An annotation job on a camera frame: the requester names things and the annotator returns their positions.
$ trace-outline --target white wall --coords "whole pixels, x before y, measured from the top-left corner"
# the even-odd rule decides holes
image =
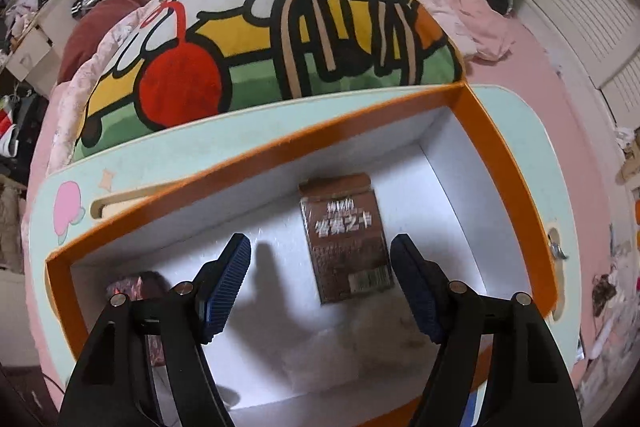
[[[40,365],[27,315],[24,275],[0,271],[0,363]]]

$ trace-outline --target red pillow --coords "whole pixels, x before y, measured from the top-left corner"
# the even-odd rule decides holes
[[[66,42],[58,83],[69,82],[78,68],[94,56],[108,31],[149,1],[151,0],[104,0],[82,17]]]

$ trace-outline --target white closet door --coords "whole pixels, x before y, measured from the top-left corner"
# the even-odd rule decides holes
[[[640,0],[534,0],[601,89],[619,126],[640,127]]]

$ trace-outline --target pink sticker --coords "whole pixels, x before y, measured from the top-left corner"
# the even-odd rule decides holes
[[[58,188],[53,204],[53,230],[58,236],[58,244],[65,242],[69,225],[77,225],[84,217],[80,187],[76,182],[64,182]]]

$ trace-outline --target barcode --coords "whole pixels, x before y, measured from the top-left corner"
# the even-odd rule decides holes
[[[391,280],[386,265],[379,266],[373,270],[363,270],[349,274],[351,294],[378,290],[388,286],[391,286]]]

